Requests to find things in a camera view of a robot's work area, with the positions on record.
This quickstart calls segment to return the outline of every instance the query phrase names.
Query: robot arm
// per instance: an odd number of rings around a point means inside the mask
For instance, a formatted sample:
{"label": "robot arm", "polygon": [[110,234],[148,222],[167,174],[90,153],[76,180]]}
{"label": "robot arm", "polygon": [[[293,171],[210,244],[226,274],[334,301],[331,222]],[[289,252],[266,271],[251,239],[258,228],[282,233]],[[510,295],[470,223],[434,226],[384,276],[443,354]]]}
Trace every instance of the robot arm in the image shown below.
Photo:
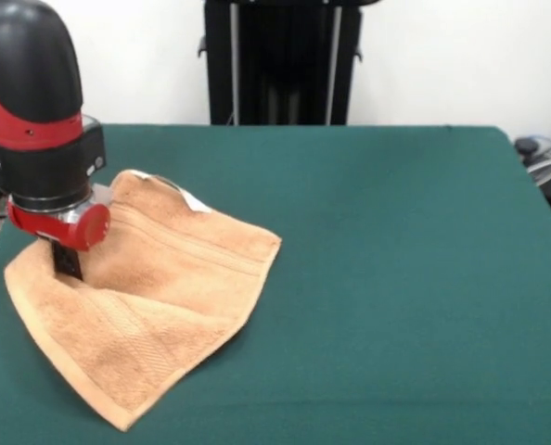
{"label": "robot arm", "polygon": [[52,242],[59,272],[82,278],[77,251],[109,228],[101,125],[82,114],[78,63],[65,24],[38,0],[0,0],[0,187],[10,220]]}

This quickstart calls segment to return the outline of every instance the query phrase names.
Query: green table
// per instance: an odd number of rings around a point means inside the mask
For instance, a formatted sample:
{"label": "green table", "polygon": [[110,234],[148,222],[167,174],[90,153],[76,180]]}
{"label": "green table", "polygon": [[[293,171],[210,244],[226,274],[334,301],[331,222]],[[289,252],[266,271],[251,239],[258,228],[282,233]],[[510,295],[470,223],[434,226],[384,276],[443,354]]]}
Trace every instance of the green table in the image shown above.
{"label": "green table", "polygon": [[109,126],[283,239],[246,328],[126,435],[27,335],[0,235],[0,445],[551,444],[551,213],[492,128]]}

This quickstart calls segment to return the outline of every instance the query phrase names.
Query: black stand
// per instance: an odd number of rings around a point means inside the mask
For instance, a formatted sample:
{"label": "black stand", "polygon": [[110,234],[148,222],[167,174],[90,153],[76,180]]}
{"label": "black stand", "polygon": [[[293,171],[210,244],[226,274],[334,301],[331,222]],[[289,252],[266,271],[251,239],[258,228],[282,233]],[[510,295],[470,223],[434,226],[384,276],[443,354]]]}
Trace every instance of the black stand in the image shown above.
{"label": "black stand", "polygon": [[360,6],[378,0],[206,0],[213,125],[343,125]]}

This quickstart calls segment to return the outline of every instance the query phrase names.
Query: towel fold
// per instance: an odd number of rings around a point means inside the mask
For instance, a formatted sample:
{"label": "towel fold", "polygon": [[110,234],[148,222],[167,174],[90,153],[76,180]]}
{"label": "towel fold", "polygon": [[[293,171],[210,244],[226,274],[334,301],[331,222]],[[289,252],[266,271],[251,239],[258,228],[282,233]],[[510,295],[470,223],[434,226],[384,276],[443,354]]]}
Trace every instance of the towel fold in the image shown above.
{"label": "towel fold", "polygon": [[111,185],[107,239],[81,254],[83,282],[55,274],[37,240],[5,270],[32,338],[75,391],[126,431],[249,319],[277,235],[154,176]]}

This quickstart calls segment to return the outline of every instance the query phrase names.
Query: towel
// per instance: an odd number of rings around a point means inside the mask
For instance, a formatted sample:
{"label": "towel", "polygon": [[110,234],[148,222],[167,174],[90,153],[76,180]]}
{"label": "towel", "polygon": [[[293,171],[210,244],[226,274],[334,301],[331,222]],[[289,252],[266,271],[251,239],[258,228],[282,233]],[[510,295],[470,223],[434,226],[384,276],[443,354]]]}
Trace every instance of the towel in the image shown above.
{"label": "towel", "polygon": [[83,281],[37,240],[5,270],[34,342],[104,419],[127,431],[248,321],[281,239],[158,176],[121,172],[107,238]]}

